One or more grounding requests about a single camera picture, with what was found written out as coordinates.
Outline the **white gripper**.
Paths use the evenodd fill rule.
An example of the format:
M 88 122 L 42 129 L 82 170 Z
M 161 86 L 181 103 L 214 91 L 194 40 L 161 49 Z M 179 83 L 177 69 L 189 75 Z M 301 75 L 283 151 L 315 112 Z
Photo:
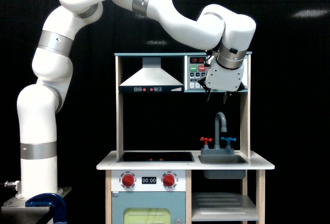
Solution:
M 244 64 L 238 69 L 230 70 L 220 66 L 215 59 L 210 62 L 210 67 L 206 76 L 200 78 L 198 83 L 205 89 L 206 101 L 209 102 L 211 90 L 220 90 L 235 92 L 239 90 L 244 73 Z M 228 93 L 223 96 L 225 104 L 228 98 Z

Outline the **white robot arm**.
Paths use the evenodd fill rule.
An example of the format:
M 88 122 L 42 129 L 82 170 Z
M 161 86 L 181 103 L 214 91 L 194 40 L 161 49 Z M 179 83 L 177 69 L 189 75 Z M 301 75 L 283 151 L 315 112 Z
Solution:
M 197 20 L 191 20 L 177 11 L 172 0 L 59 0 L 60 6 L 44 22 L 32 59 L 37 81 L 22 89 L 16 101 L 20 198 L 59 192 L 56 115 L 63 107 L 78 58 L 89 61 L 99 57 L 101 48 L 90 45 L 83 35 L 87 26 L 102 17 L 107 1 L 157 21 L 183 45 L 199 50 L 216 48 L 206 86 L 230 92 L 238 89 L 238 74 L 256 30 L 255 21 L 247 15 L 211 4 Z

